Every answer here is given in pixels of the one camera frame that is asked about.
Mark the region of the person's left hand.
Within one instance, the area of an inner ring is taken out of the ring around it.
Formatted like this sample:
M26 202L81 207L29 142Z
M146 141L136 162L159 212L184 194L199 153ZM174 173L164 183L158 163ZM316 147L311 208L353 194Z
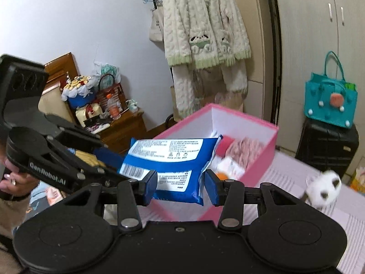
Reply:
M15 165L13 165L5 157L1 158L1 165L6 167L10 173L4 175L1 180L1 191L15 197L28 195L39 184L39 180L30 174L21 173Z

